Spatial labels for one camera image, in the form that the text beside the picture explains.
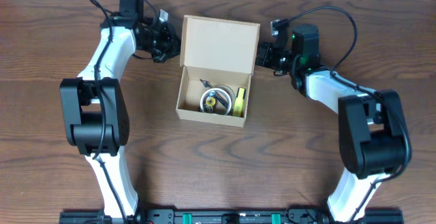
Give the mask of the clear tape roll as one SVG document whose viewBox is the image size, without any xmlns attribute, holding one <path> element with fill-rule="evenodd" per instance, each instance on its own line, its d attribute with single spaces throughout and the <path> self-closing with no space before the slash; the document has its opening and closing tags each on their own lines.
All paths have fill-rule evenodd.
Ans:
<svg viewBox="0 0 436 224">
<path fill-rule="evenodd" d="M 230 96 L 230 98 L 232 100 L 232 103 L 234 103 L 234 100 L 235 100 L 236 96 L 234 94 L 234 91 L 228 85 L 217 84 L 217 85 L 215 85 L 215 88 L 223 89 L 226 93 L 229 94 L 229 96 Z"/>
</svg>

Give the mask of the cardboard box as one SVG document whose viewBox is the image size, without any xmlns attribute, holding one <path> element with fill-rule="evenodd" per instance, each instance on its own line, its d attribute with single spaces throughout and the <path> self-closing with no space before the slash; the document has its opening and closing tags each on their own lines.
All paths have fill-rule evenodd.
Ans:
<svg viewBox="0 0 436 224">
<path fill-rule="evenodd" d="M 176 102 L 180 119 L 243 127 L 245 125 L 251 78 L 255 65 L 260 24 L 184 16 L 181 40 L 180 66 L 183 68 Z M 232 116 L 221 104 L 214 112 L 202 112 L 200 104 L 212 86 L 230 88 L 237 93 L 245 89 L 240 116 Z"/>
</svg>

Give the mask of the yellow highlighter marker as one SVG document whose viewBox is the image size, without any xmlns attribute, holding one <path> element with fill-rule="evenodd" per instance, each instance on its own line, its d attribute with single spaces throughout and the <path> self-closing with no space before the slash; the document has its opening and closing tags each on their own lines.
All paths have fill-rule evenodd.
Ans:
<svg viewBox="0 0 436 224">
<path fill-rule="evenodd" d="M 236 117 L 243 116 L 244 104 L 245 104 L 245 93 L 246 93 L 245 88 L 243 88 L 243 87 L 238 88 L 236 98 L 234 100 L 232 116 L 236 116 Z"/>
</svg>

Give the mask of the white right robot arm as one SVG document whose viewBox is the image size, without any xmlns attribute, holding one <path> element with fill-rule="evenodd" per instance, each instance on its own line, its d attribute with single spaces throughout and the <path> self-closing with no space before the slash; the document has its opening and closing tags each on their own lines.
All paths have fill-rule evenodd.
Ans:
<svg viewBox="0 0 436 224">
<path fill-rule="evenodd" d="M 411 142 L 396 91 L 354 84 L 321 63 L 320 47 L 295 40 L 290 50 L 264 43 L 256 65 L 288 74 L 293 87 L 338 116 L 339 152 L 345 166 L 326 209 L 290 208 L 290 223 L 402 223 L 398 210 L 367 210 L 379 186 L 398 178 L 411 159 Z"/>
</svg>

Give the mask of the black pen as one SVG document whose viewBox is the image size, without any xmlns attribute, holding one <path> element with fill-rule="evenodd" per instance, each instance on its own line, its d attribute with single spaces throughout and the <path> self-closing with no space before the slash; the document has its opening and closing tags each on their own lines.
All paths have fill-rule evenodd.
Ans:
<svg viewBox="0 0 436 224">
<path fill-rule="evenodd" d="M 215 88 L 209 81 L 200 79 L 200 82 L 203 84 L 205 88 L 207 88 L 205 92 L 205 96 L 201 98 L 200 100 L 200 109 L 204 111 L 204 100 L 208 96 L 213 96 L 216 99 L 216 106 L 219 103 L 221 106 L 223 106 L 225 109 L 228 109 L 230 107 L 230 104 L 232 103 L 232 100 L 228 93 L 226 93 L 223 89 Z"/>
</svg>

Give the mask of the white tape roll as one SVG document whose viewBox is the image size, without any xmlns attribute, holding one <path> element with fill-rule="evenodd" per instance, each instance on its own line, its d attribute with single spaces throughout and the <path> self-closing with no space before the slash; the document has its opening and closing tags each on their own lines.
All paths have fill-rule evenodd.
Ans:
<svg viewBox="0 0 436 224">
<path fill-rule="evenodd" d="M 200 99 L 200 110 L 207 114 L 228 115 L 233 108 L 235 94 L 231 89 L 217 87 L 208 89 Z"/>
</svg>

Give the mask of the black yellow correction tape dispenser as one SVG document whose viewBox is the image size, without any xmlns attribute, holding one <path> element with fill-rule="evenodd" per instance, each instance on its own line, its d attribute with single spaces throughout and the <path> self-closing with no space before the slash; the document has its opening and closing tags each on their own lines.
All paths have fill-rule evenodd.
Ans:
<svg viewBox="0 0 436 224">
<path fill-rule="evenodd" d="M 208 96 L 205 100 L 204 100 L 204 112 L 205 113 L 213 113 L 215 106 L 216 106 L 216 99 L 213 96 Z"/>
</svg>

